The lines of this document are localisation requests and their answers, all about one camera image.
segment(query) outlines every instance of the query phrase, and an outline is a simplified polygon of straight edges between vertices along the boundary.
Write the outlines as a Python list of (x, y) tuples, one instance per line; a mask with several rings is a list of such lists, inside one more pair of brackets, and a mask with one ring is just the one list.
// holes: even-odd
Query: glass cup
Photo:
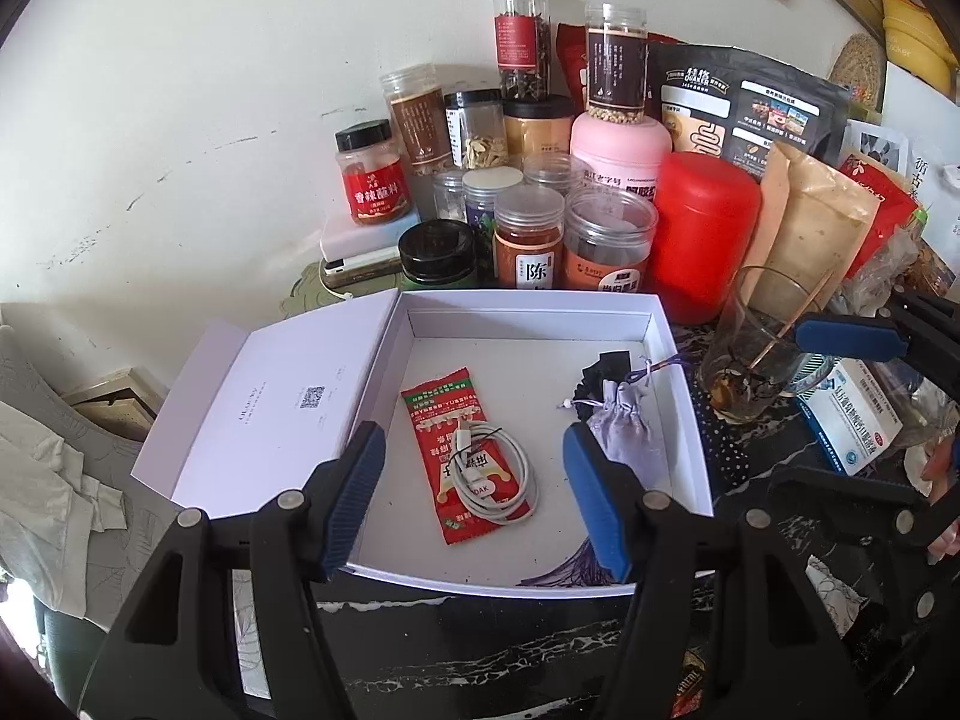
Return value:
[[(738, 424), (751, 422), (779, 396), (810, 391), (829, 376), (834, 358), (800, 351), (792, 327), (778, 338), (809, 300), (808, 290), (779, 271), (738, 271), (699, 371), (717, 413)], [(813, 301), (803, 312), (819, 310)]]

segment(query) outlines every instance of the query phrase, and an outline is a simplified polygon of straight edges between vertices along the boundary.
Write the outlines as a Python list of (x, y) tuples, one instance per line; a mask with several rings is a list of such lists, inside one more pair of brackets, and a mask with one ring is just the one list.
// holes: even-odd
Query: black snack bag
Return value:
[(650, 44), (653, 113), (676, 151), (722, 157), (757, 178), (772, 141), (834, 166), (850, 92), (775, 59), (719, 46)]

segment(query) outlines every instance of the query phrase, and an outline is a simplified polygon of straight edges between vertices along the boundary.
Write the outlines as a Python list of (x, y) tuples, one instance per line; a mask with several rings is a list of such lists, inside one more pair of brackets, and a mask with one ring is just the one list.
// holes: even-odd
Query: usb cable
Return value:
[[(474, 517), (496, 525), (514, 525), (522, 522), (536, 507), (536, 478), (523, 447), (503, 428), (489, 422), (460, 419), (454, 432), (454, 451), (450, 458), (450, 479), (461, 503)], [(478, 469), (469, 465), (472, 453), (482, 449), (484, 442), (495, 440), (504, 451), (510, 473), (517, 480), (517, 494), (505, 501), (493, 500), (493, 483)], [(510, 519), (524, 503), (530, 507), (521, 517)]]

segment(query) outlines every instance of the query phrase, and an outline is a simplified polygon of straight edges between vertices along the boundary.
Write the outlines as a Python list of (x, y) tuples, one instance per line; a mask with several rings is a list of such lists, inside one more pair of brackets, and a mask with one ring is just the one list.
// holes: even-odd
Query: gray drawstring pouch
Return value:
[(594, 409), (587, 425), (608, 459), (630, 466), (647, 490), (672, 495), (664, 433), (656, 419), (650, 377), (634, 384), (604, 381), (603, 398), (603, 405)]

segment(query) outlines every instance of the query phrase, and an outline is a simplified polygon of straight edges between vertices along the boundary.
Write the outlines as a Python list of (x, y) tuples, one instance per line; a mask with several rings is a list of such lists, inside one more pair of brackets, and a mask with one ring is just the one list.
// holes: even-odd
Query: yellow bowl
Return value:
[(884, 29), (896, 29), (919, 40), (944, 62), (957, 66), (957, 59), (947, 45), (944, 33), (928, 10), (909, 0), (883, 0), (883, 15)]
[(942, 95), (950, 95), (950, 66), (933, 49), (899, 29), (887, 29), (887, 57)]

